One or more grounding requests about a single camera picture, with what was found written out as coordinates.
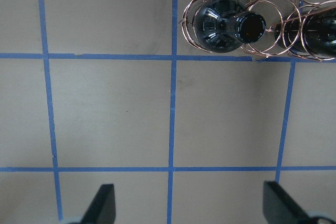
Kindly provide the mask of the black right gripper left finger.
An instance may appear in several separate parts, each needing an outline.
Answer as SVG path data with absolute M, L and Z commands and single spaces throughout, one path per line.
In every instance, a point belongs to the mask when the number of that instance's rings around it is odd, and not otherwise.
M 116 220 L 114 184 L 100 186 L 81 223 L 114 223 Z

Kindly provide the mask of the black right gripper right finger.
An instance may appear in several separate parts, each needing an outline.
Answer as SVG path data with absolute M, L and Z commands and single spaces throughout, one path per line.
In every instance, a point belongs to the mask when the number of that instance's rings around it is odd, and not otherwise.
M 281 223 L 317 223 L 317 219 L 308 214 L 276 182 L 263 184 L 263 215 L 269 224 Z

